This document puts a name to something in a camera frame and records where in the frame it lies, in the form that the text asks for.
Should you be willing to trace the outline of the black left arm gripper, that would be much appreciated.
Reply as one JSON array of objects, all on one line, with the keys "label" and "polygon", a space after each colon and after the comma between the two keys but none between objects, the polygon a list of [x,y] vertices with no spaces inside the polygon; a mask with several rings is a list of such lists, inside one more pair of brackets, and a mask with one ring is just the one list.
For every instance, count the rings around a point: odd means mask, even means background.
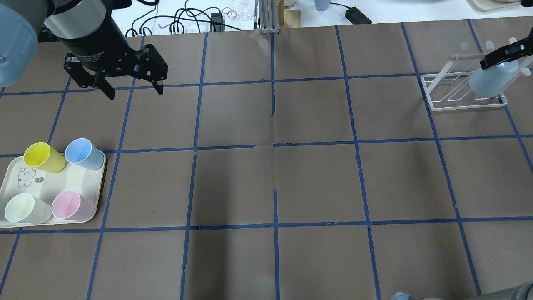
[{"label": "black left arm gripper", "polygon": [[168,64],[152,44],[132,49],[115,25],[103,25],[88,36],[64,39],[69,49],[64,69],[80,88],[94,88],[110,99],[115,90],[108,78],[130,76],[149,82],[158,95],[164,93]]}]

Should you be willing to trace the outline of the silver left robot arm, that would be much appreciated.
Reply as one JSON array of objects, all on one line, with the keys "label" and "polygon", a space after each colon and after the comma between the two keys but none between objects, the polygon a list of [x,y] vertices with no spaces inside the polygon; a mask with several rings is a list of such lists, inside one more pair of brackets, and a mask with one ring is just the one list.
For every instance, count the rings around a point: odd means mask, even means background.
[{"label": "silver left robot arm", "polygon": [[130,76],[150,82],[161,95],[167,63],[151,44],[132,49],[112,18],[113,10],[131,5],[131,0],[2,0],[1,87],[21,79],[45,27],[69,49],[63,67],[79,87],[113,100],[107,79]]}]

